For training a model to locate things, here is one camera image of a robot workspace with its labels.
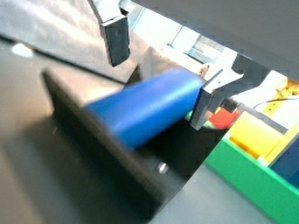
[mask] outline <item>green tray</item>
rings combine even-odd
[[[299,190],[227,138],[206,164],[275,222],[299,223]]]

